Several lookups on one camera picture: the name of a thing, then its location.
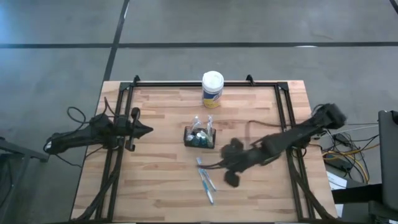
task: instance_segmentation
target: white lid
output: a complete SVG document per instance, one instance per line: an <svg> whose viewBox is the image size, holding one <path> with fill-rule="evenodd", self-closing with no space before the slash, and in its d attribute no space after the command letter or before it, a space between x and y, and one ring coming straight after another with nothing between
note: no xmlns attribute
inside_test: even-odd
<svg viewBox="0 0 398 224"><path fill-rule="evenodd" d="M207 91L217 92L224 86L224 77L220 72L210 71L203 74L201 82Z"/></svg>

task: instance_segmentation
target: butcher block tabletop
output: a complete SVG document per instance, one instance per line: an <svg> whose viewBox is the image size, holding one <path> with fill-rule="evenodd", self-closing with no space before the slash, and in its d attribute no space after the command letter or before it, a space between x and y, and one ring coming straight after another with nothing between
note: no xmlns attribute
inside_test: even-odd
<svg viewBox="0 0 398 224"><path fill-rule="evenodd" d="M308 119L311 113L304 82L287 82L296 122L300 123ZM105 108L104 97L114 110L119 84L104 82L98 114ZM223 181L224 169L209 170L217 188L216 192L211 192L214 205L210 204L195 167L196 157L201 157L204 164L219 162L220 148L228 144L231 138L240 139L245 149L248 149L250 142L267 134L279 133L279 127L248 124L252 119L280 124L275 90L259 86L224 87L221 106L214 109L203 106L201 94L201 87L134 88L132 107L141 109L141 123L154 130L134 140L134 152L124 150L113 221L296 221L285 154L269 165L254 166L240 174L241 182L237 188ZM288 118L283 91L281 94L285 117ZM215 149L185 147L184 127L191 125L196 115L205 127L208 114L213 115L213 128L216 129ZM90 146L87 154L99 147ZM310 188L326 210L336 216L321 152L317 147L307 149L304 161ZM98 193L105 158L106 150L102 149L85 159L71 218L81 215ZM108 209L109 196L110 190L105 198L104 215ZM305 205L302 192L300 198L302 205Z"/></svg>

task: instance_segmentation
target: concrete floor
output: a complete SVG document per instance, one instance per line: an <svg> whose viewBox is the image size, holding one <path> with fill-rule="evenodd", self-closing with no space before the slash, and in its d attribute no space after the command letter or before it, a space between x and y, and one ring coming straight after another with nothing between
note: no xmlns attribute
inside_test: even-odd
<svg viewBox="0 0 398 224"><path fill-rule="evenodd" d="M0 44L112 43L122 4L0 0ZM385 42L398 41L397 21L388 0L131 0L120 42ZM0 136L41 151L52 133L76 127L68 106L93 115L110 51L0 49ZM398 47L119 49L110 79L198 80L217 70L227 80L305 80L312 107L334 102L349 123L372 123L379 110L398 110L397 58ZM81 164L83 154L62 156ZM365 156L379 183L379 149ZM9 220L68 220L79 176L56 157L31 162Z"/></svg>

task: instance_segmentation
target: white paper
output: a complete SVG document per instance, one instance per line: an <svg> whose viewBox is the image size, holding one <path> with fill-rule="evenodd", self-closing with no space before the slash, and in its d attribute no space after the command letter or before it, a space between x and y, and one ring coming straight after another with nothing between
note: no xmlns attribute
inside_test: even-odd
<svg viewBox="0 0 398 224"><path fill-rule="evenodd" d="M332 174L331 172L326 172L328 174L328 179L329 179L329 185L332 190L338 190L338 189L345 189L347 187L347 180L344 178L341 178L335 174ZM343 214L343 204L336 204L336 211L337 215L341 218Z"/></svg>

